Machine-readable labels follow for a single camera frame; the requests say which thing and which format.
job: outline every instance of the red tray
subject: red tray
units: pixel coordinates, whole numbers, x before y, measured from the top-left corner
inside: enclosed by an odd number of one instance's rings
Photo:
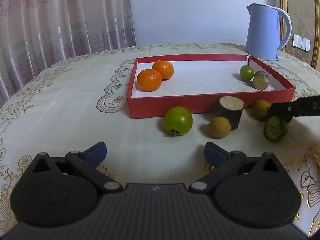
[[[244,108],[263,99],[269,104],[291,101],[295,87],[278,72],[252,57],[250,66],[264,70],[269,86],[264,91],[255,89],[252,81],[241,81],[239,71],[247,62],[246,55],[181,54],[137,58],[127,94],[131,118],[164,116],[173,106],[184,106],[192,114],[214,111],[214,103],[223,96],[234,96],[244,102]],[[173,64],[174,74],[153,92],[141,91],[136,85],[138,73],[151,69],[156,60]]]

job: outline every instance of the white wall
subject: white wall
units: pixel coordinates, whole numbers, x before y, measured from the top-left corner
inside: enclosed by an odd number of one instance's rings
[[[253,2],[278,0],[131,0],[137,45],[230,42],[245,45]]]

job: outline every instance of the wall switch panel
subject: wall switch panel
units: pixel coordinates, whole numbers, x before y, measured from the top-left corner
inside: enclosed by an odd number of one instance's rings
[[[297,34],[293,35],[293,42],[292,45],[299,48],[303,49],[305,51],[310,51],[310,40],[303,38]]]

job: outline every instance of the orange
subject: orange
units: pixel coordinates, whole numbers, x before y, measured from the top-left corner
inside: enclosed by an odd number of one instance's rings
[[[163,80],[171,78],[174,72],[172,64],[163,60],[157,60],[154,62],[152,69],[159,71]]]
[[[137,76],[138,86],[148,92],[157,90],[161,83],[161,74],[155,69],[144,69]]]

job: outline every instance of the pink patterned curtain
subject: pink patterned curtain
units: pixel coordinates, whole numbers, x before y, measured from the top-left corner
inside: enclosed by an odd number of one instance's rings
[[[0,0],[0,107],[60,60],[134,45],[130,0]]]

